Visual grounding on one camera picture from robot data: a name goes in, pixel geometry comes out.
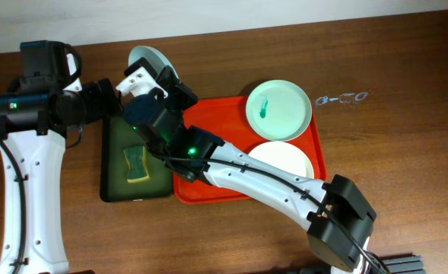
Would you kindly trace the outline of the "light blue plate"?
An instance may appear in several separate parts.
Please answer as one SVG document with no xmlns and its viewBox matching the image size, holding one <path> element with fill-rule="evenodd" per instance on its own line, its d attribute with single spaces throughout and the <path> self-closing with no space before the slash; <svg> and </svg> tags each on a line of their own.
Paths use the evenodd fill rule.
<svg viewBox="0 0 448 274">
<path fill-rule="evenodd" d="M 169 59 L 158 49 L 155 49 L 151 46 L 136 46 L 129 53 L 128 65 L 132 65 L 134 62 L 139 60 L 140 58 L 145 58 L 156 71 L 156 73 L 160 74 L 165 66 L 169 66 L 175 73 L 176 77 L 179 77 L 176 69 L 171 64 Z"/>
</svg>

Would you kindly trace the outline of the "yellow green sponge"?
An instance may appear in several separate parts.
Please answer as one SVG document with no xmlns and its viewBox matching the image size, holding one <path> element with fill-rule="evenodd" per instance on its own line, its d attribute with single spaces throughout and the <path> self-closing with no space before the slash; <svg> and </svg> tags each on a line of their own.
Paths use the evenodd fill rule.
<svg viewBox="0 0 448 274">
<path fill-rule="evenodd" d="M 129 183 L 140 183 L 150 179 L 147 168 L 147 152 L 144 146 L 134 146 L 123 151 L 128 172 L 126 179 Z"/>
</svg>

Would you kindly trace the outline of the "white plate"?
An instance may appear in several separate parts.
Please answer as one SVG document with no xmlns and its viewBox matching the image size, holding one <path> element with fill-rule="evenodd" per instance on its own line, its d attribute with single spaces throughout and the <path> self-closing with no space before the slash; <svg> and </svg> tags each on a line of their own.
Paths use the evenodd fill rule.
<svg viewBox="0 0 448 274">
<path fill-rule="evenodd" d="M 297 176 L 315 177 L 311 160 L 287 142 L 265 142 L 252 149 L 249 156 Z"/>
</svg>

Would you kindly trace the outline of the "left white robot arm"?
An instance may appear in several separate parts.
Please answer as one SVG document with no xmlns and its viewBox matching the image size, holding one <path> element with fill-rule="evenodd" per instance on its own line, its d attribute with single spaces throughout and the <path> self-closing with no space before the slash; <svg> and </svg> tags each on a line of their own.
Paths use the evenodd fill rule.
<svg viewBox="0 0 448 274">
<path fill-rule="evenodd" d="M 0 273 L 67 273 L 60 178 L 66 132 L 117 112 L 109 79 L 0 96 L 5 217 Z"/>
</svg>

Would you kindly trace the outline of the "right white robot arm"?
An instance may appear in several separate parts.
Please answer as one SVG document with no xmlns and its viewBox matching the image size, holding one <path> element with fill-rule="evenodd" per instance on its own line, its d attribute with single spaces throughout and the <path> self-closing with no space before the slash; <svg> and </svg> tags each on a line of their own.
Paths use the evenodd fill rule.
<svg viewBox="0 0 448 274">
<path fill-rule="evenodd" d="M 184 110 L 198 101 L 169 65 L 155 68 L 141 57 L 117 85 L 125 121 L 145 140 L 147 150 L 189 182 L 233 190 L 270 206 L 306 232 L 314 254 L 344 272 L 369 263 L 377 273 L 389 269 L 367 250 L 376 212 L 352 180 L 335 175 L 331 182 L 300 177 L 250 157 L 222 138 L 187 127 Z"/>
</svg>

